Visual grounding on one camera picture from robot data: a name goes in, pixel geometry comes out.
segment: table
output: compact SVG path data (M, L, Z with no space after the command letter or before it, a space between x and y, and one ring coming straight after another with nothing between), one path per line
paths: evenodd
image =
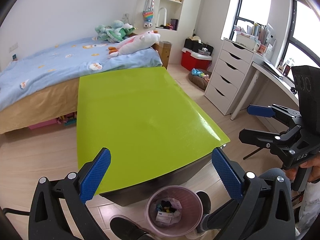
M108 148L111 165L96 194L119 205L186 182L229 141L164 67L80 78L78 166Z
M297 104L297 106L299 106L298 94L294 95L290 90L291 86L289 86L284 80L271 74L269 71L267 71L266 69L264 69L263 67L261 67L260 65L258 65L255 62L252 63L252 67L254 67L256 69L256 72L254 73L253 78L252 78L246 92L244 93L242 99L240 100L238 106L236 107L233 114L231 115L231 118L230 118L231 120L234 120L236 118L236 116L238 115L239 111L243 108L244 103L246 102L246 100L248 99L250 94L252 93L253 88L254 88L259 76L261 75L261 73L264 74L267 78L269 78L272 82L274 82L278 87L280 87L295 102L295 104Z

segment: tan bed skirt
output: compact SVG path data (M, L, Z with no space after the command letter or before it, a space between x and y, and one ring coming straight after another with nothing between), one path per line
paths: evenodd
M0 134L77 111L79 78L42 89L0 112Z

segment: person's hand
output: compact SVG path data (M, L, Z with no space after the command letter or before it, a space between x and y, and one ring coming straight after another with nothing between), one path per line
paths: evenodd
M310 177L308 179L308 182L313 182L317 179L320 179L320 153L318 153L316 157L314 157L313 159L301 164L300 167L301 168L313 167ZM296 167L284 172L290 180L294 180L296 178L297 171L298 171L298 168Z

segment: blue gripper pad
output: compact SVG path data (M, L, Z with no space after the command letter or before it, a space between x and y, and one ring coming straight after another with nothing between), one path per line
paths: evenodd
M243 199L242 182L235 174L229 162L223 156L220 148L215 148L212 151L211 161L230 198L237 200L238 203L241 203Z
M270 107L265 106L248 106L247 108L248 114L262 116L262 117L273 117L276 113Z
M111 153L108 149L105 149L94 162L80 185L80 199L83 204L93 198L110 163Z

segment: pink trash can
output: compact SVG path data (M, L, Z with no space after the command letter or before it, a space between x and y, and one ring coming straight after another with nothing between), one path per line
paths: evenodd
M168 227L158 227L155 225L157 210L154 210L151 206L162 198L175 198L180 201L182 211L179 223ZM192 232L200 223L202 215L203 208L200 198L196 193L182 186L161 188L149 198L145 209L145 217L151 228L164 237L179 237Z

